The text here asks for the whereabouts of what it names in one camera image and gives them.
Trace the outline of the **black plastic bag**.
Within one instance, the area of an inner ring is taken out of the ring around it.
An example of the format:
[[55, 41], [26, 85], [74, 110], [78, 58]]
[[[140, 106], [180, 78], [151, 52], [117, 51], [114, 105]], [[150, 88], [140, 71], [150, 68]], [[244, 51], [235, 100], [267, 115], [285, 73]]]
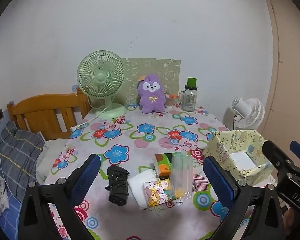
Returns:
[[128, 192], [128, 176], [129, 172], [116, 165], [107, 168], [109, 185], [106, 190], [109, 191], [108, 200], [118, 206], [124, 206], [129, 196]]

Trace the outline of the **white cloth bundle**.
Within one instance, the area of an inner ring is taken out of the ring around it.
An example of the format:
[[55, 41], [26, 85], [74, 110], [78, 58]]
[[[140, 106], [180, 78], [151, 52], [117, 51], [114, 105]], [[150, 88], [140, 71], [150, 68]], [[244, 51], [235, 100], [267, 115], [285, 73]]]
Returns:
[[144, 183], [155, 181], [156, 179], [156, 172], [152, 169], [147, 169], [128, 179], [128, 185], [140, 210], [148, 207], [148, 202], [143, 187]]

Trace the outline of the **clear plastic bag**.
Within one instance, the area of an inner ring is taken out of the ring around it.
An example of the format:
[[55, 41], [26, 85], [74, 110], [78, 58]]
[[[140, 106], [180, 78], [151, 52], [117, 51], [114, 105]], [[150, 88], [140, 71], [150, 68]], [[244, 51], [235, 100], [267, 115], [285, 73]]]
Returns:
[[192, 198], [193, 167], [190, 155], [177, 152], [172, 157], [170, 195], [173, 200]]

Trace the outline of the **cartoon tissue pack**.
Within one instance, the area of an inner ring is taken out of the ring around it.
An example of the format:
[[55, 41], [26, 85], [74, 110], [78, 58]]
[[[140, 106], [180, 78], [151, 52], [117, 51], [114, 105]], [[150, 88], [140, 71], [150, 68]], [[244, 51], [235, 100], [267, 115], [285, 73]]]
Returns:
[[143, 184], [146, 203], [149, 207], [166, 204], [183, 196], [181, 192], [172, 189], [169, 179], [148, 181]]

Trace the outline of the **green orange tissue pack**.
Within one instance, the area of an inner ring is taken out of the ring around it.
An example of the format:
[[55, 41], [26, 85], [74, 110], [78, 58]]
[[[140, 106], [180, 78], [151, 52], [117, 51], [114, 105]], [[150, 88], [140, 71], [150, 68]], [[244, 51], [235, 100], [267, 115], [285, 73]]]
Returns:
[[181, 152], [154, 155], [153, 165], [159, 178], [167, 178], [170, 176], [173, 158], [180, 154]]

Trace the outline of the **white blanket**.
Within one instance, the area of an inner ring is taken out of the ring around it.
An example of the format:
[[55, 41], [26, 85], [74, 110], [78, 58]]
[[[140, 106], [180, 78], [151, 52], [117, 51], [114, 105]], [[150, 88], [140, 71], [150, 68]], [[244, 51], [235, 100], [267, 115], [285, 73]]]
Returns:
[[44, 184], [53, 163], [61, 154], [66, 143], [66, 139], [48, 140], [45, 142], [36, 164], [36, 180], [40, 185]]

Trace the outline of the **beige door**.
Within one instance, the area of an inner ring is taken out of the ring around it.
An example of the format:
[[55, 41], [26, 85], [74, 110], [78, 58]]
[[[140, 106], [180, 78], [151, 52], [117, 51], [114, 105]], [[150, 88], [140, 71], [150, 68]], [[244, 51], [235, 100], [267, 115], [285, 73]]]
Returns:
[[273, 31], [273, 71], [266, 114], [259, 127], [300, 167], [290, 142], [300, 144], [300, 10], [292, 0], [266, 0]]

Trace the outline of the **yellow patterned storage box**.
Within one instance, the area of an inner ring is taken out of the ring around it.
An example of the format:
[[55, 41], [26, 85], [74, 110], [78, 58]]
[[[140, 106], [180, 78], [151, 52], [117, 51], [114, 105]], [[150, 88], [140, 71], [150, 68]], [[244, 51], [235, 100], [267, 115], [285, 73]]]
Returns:
[[266, 139], [254, 129], [214, 132], [204, 157], [213, 156], [236, 180], [244, 180], [253, 186], [265, 181], [274, 170], [262, 152], [265, 142]]

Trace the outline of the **white standing fan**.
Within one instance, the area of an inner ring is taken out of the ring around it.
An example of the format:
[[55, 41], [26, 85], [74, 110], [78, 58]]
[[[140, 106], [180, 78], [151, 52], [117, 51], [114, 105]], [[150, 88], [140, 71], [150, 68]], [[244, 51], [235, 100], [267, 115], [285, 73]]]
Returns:
[[236, 97], [231, 102], [231, 108], [236, 113], [234, 129], [258, 129], [264, 119], [264, 105], [257, 98], [243, 100]]

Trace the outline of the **grey plaid pillow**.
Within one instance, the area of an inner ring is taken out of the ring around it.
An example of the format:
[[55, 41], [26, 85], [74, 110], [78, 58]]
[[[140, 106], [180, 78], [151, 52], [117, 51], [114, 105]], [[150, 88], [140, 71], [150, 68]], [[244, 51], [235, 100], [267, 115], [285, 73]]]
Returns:
[[40, 133], [18, 129], [13, 121], [0, 133], [0, 175], [19, 202], [28, 184], [37, 181], [36, 165], [44, 143]]

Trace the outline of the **floral tablecloth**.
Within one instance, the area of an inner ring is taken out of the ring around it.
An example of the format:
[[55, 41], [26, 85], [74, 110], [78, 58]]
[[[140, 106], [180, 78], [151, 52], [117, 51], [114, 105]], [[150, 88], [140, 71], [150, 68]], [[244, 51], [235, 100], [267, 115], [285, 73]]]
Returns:
[[203, 107], [193, 113], [176, 106], [144, 114], [131, 105], [116, 119], [87, 115], [84, 125], [70, 135], [45, 182], [68, 177], [89, 155], [96, 154], [101, 168], [83, 202], [75, 207], [95, 239], [208, 239], [227, 213], [210, 184], [207, 191], [193, 192], [192, 198], [179, 205], [140, 210], [132, 194], [124, 206], [108, 200], [107, 168], [120, 166], [133, 177], [153, 168], [155, 154], [182, 152], [192, 157], [193, 175], [205, 176], [203, 150], [215, 131], [224, 130]]

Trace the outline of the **glass mug green lid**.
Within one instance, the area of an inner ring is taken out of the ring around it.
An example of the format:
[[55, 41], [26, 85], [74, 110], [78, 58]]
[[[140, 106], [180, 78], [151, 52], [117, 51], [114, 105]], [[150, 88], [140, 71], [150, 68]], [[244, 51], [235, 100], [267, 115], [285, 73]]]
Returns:
[[183, 111], [194, 112], [197, 100], [197, 79], [194, 77], [187, 78], [187, 84], [184, 90], [179, 92], [178, 101]]

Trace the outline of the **green desk fan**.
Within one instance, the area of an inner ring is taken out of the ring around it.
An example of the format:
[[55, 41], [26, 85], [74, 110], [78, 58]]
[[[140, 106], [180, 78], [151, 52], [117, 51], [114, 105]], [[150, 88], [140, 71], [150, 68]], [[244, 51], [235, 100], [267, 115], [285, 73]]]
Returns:
[[107, 50], [98, 50], [87, 55], [77, 68], [77, 83], [88, 99], [104, 100], [104, 105], [95, 109], [95, 117], [118, 118], [127, 109], [113, 100], [125, 80], [125, 67], [121, 58]]

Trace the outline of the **toothpick jar orange lid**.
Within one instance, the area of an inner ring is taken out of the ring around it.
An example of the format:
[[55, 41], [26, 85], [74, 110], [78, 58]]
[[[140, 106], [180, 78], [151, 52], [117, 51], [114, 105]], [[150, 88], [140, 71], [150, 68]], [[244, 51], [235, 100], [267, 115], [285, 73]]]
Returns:
[[172, 108], [178, 102], [179, 95], [165, 92], [165, 98], [166, 98], [165, 107]]

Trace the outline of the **purple plush toy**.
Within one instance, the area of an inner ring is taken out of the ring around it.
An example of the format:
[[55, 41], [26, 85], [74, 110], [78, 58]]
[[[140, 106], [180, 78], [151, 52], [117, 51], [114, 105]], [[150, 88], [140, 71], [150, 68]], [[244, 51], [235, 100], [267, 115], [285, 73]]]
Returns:
[[164, 111], [166, 98], [159, 77], [155, 74], [147, 75], [139, 82], [137, 88], [142, 113], [161, 113]]

